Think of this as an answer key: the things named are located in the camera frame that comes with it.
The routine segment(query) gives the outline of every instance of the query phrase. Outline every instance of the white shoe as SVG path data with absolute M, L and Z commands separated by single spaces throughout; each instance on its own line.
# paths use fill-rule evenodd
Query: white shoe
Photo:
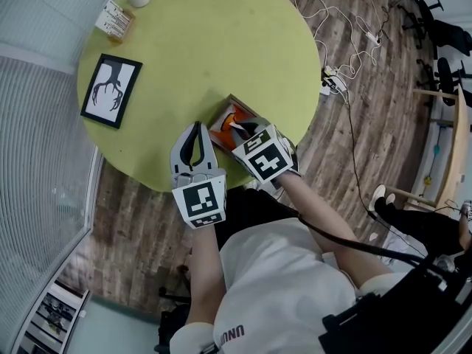
M 369 203 L 369 211 L 375 211 L 375 202 L 377 202 L 379 198 L 385 197 L 385 192 L 385 185 L 380 184 L 377 186 L 377 189 L 374 190 L 374 193 L 372 194 L 372 199 Z
M 388 197 L 386 197 L 385 204 L 392 204 L 395 202 L 395 194 L 392 193 Z

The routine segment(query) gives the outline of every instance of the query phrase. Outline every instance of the table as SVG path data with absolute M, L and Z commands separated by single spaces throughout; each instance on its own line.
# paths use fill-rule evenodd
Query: table
M 170 150 L 188 125 L 209 123 L 235 95 L 294 143 L 305 134 L 320 89 L 319 57 L 305 20 L 289 0 L 151 0 L 120 45 L 94 29 L 80 58 L 82 105 L 102 53 L 143 63 L 116 130 L 84 119 L 91 139 L 118 170 L 151 189 L 170 191 Z M 217 152 L 228 187 L 250 181 Z
M 440 190 L 437 193 L 436 200 L 434 201 L 430 201 L 426 198 L 419 197 L 417 195 L 411 194 L 410 192 L 405 192 L 394 187 L 387 186 L 386 188 L 389 192 L 406 196 L 422 204 L 425 204 L 426 206 L 433 207 L 434 209 L 441 209 L 438 211 L 438 213 L 450 215 L 452 211 L 451 209 L 442 208 L 447 206 L 446 203 L 448 201 L 455 201 L 456 199 L 457 187 L 462 183 L 462 178 L 465 175 L 465 165 L 468 152 L 470 126 L 468 108 L 465 103 L 464 93 L 462 92 L 460 85 L 458 95 L 445 94 L 437 91 L 422 91 L 419 89 L 414 89 L 413 92 L 456 100 L 454 109 L 452 146 L 448 157 L 448 163 L 445 168 L 444 176 L 442 177 Z

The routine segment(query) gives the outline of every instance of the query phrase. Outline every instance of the wooden floor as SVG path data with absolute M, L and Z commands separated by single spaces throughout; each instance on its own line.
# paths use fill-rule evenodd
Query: wooden floor
M 381 20 L 396 0 L 374 0 Z M 353 38 L 359 50 L 371 49 L 367 37 L 355 25 L 360 15 L 372 31 L 378 22 L 370 0 L 324 0 L 339 7 L 354 23 Z M 412 0 L 403 0 L 417 12 Z M 305 15 L 321 6 L 315 0 L 301 1 Z M 320 19 L 310 19 L 314 29 Z M 358 76 L 350 80 L 355 160 L 362 197 L 368 204 L 375 187 L 385 182 L 410 190 L 423 152 L 428 109 L 421 97 L 409 90 L 422 76 L 417 58 L 431 63 L 432 47 L 425 42 L 417 50 L 411 32 L 401 29 L 403 14 L 396 7 L 385 24 L 382 47 L 375 51 L 378 65 L 366 55 Z M 324 24 L 319 39 L 329 49 L 328 65 L 349 62 L 350 25 L 339 14 Z M 320 59 L 324 50 L 319 46 Z M 316 114 L 299 144 L 299 160 L 304 178 L 355 229 L 363 240 L 378 233 L 381 245 L 386 229 L 365 213 L 356 188 L 351 158 L 352 141 L 347 108 L 340 96 L 321 97 Z M 281 201 L 289 203 L 286 197 Z M 191 230 L 185 229 L 169 193 L 154 192 L 105 163 L 100 180 L 94 231 L 77 250 L 60 280 L 78 290 L 96 294 L 124 305 L 159 313 L 166 304 L 158 289 L 178 287 L 176 267 L 186 263 L 190 253 Z

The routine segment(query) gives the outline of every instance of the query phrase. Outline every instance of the framed hand drawing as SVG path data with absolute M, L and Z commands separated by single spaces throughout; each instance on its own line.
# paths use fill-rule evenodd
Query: framed hand drawing
M 102 54 L 80 115 L 119 128 L 142 63 Z

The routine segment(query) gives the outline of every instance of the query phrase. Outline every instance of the sleeve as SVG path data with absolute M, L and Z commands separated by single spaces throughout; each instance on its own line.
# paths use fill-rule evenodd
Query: sleeve
M 213 325 L 193 322 L 177 330 L 170 340 L 170 354 L 200 354 L 213 344 Z
M 406 273 L 389 273 L 378 275 L 365 282 L 361 286 L 360 292 L 362 295 L 373 292 L 377 295 L 383 296 L 391 288 L 394 288 L 404 276 L 406 276 Z

